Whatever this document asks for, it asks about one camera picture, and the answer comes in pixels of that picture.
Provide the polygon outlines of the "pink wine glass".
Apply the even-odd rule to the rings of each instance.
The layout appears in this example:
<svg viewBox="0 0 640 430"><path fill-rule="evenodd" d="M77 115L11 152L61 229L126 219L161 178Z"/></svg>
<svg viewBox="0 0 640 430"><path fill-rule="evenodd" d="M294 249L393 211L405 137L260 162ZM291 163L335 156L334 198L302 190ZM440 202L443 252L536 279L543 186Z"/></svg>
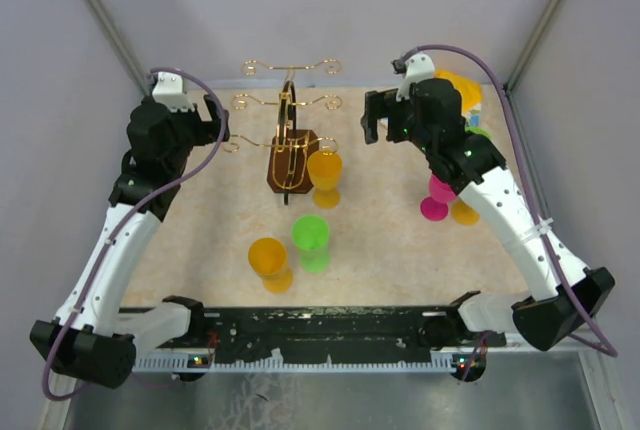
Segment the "pink wine glass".
<svg viewBox="0 0 640 430"><path fill-rule="evenodd" d="M456 200L457 195L435 175L431 175L428 189L429 195L420 203L421 214L429 221L442 221L447 217L449 205Z"/></svg>

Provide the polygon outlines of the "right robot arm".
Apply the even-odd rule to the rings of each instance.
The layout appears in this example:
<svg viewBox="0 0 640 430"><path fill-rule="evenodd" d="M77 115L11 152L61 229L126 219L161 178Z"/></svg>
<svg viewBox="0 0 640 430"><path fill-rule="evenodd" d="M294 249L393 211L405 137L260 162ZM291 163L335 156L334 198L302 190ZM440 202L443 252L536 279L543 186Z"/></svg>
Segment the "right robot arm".
<svg viewBox="0 0 640 430"><path fill-rule="evenodd" d="M547 351L593 317L615 286L605 267L591 269L531 211L505 157L491 140L467 129L461 95L447 80L412 83L365 95L361 126L366 143L410 142L425 156L437 179L488 223L528 287L524 297L476 294L446 322L448 337L470 345L482 331L516 331L534 348Z"/></svg>

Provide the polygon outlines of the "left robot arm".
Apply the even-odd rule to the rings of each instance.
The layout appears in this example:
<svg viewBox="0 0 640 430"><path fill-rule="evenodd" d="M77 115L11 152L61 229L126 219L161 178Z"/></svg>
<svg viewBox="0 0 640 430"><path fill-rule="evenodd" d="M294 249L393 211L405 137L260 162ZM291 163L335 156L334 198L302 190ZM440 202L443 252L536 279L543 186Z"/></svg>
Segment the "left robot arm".
<svg viewBox="0 0 640 430"><path fill-rule="evenodd" d="M45 397L65 401L95 384L121 386L137 358L178 339L201 344L208 334L202 302L170 295L156 307L119 323L125 290L151 238L164 222L181 185L201 170L186 169L196 147L218 152L230 138L229 113L217 95L203 100L210 118L193 104L172 110L152 96L131 112L129 149L109 196L103 230L78 282L49 321L34 323L29 339L45 360Z"/></svg>

